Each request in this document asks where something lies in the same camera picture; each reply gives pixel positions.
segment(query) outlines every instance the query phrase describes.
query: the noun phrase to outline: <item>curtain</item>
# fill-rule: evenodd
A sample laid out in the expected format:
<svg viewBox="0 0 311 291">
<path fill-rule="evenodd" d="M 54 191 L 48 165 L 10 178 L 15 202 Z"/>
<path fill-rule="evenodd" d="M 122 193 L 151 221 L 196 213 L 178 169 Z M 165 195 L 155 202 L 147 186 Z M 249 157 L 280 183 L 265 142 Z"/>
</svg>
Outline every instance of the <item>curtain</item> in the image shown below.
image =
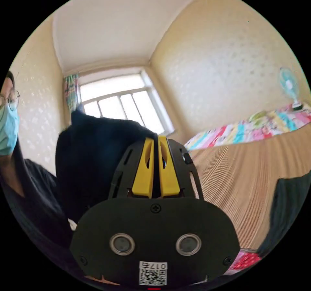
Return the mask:
<svg viewBox="0 0 311 291">
<path fill-rule="evenodd" d="M 65 99 L 70 114 L 75 111 L 78 106 L 78 80 L 78 74 L 64 78 Z"/>
</svg>

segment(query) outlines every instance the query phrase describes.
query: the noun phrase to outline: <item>electric fan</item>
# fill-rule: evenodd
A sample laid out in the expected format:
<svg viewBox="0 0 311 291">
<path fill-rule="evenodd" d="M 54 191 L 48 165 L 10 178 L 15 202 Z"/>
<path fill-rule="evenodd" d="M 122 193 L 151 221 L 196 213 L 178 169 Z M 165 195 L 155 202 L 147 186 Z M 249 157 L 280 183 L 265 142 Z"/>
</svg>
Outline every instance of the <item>electric fan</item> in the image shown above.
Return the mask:
<svg viewBox="0 0 311 291">
<path fill-rule="evenodd" d="M 280 83 L 285 93 L 294 100 L 292 104 L 293 110 L 301 110 L 303 104 L 298 101 L 299 88 L 297 78 L 291 69 L 287 67 L 280 68 Z"/>
</svg>

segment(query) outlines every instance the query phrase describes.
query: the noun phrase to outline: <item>ceiling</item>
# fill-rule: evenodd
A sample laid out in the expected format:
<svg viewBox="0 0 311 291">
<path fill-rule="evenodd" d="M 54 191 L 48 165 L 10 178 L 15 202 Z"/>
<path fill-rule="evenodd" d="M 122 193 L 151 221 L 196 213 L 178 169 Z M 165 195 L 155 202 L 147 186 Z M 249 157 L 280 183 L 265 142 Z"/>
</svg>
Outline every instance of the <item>ceiling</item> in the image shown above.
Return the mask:
<svg viewBox="0 0 311 291">
<path fill-rule="evenodd" d="M 63 73 L 87 65 L 148 63 L 168 27 L 192 1 L 69 1 L 53 19 L 54 47 Z"/>
</svg>

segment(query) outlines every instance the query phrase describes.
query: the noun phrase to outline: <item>yellow patterned wallpaper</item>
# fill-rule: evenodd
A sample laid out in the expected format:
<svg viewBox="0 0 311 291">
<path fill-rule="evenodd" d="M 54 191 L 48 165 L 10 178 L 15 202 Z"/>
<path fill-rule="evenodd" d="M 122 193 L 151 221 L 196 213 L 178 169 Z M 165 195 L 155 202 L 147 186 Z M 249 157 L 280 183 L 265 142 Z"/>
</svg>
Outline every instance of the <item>yellow patterned wallpaper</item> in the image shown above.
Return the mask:
<svg viewBox="0 0 311 291">
<path fill-rule="evenodd" d="M 290 103 L 278 81 L 281 66 L 297 72 L 300 95 L 311 103 L 306 78 L 287 43 L 240 0 L 194 0 L 151 58 L 191 136 Z"/>
<path fill-rule="evenodd" d="M 11 71 L 21 97 L 19 140 L 24 158 L 55 174 L 55 148 L 64 128 L 62 71 L 52 38 L 52 17 L 27 39 Z"/>
</svg>

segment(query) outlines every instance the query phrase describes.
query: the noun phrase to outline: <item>colorful bedspread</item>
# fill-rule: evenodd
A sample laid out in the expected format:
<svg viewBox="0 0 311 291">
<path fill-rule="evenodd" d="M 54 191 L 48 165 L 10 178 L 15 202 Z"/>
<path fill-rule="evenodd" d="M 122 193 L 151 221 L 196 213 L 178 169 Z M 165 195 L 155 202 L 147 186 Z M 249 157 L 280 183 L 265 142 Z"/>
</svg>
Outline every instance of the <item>colorful bedspread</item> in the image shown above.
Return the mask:
<svg viewBox="0 0 311 291">
<path fill-rule="evenodd" d="M 185 147 L 192 151 L 219 145 L 247 143 L 268 139 L 275 135 L 295 131 L 311 122 L 311 107 L 304 104 L 300 111 L 293 111 L 291 104 L 281 109 L 266 112 L 253 120 L 243 120 L 214 130 L 198 133 Z"/>
</svg>

